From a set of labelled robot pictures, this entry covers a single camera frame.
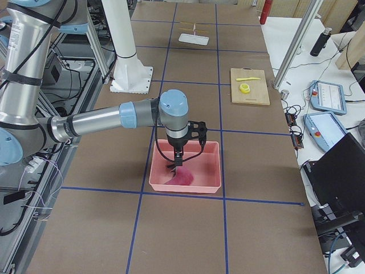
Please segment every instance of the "brown table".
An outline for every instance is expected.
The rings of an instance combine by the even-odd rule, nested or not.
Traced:
[[[182,21],[209,44],[178,42]],[[84,136],[27,273],[326,273],[255,8],[142,2],[132,27],[150,92],[105,86],[95,108],[182,90],[220,143],[223,185],[155,192],[152,128]],[[264,70],[271,105],[232,104],[231,67]]]

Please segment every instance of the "cutting board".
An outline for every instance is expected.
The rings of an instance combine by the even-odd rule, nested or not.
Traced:
[[[236,78],[258,77],[261,80],[236,81]],[[246,83],[250,86],[251,92],[243,94],[240,91],[240,84]],[[232,103],[238,104],[262,104],[270,105],[269,93],[263,70],[247,70],[243,68],[230,69],[230,86]]]

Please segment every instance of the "yellow spoon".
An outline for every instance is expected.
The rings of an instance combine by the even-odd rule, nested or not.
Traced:
[[[236,78],[236,81],[246,81],[246,80],[261,80],[261,78],[257,78],[257,77]]]

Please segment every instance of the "pink tray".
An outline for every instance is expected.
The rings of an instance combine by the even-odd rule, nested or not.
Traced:
[[[173,147],[167,140],[159,140],[159,146],[168,158],[173,159]],[[189,141],[184,146],[184,159],[200,152],[199,141]],[[149,184],[156,191],[169,192],[194,192],[194,193],[216,193],[221,187],[221,164],[219,156],[219,144],[207,142],[204,152],[187,162],[183,166],[188,168],[194,176],[189,186],[166,185],[174,173],[167,166],[171,164],[165,160],[157,150],[156,144],[153,148],[151,174]]]

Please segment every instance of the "small black device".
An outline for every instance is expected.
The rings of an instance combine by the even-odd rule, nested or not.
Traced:
[[[312,50],[310,51],[310,55],[318,56],[320,51],[326,47],[327,41],[331,37],[331,31],[332,29],[330,27],[325,28],[325,31],[320,34]]]

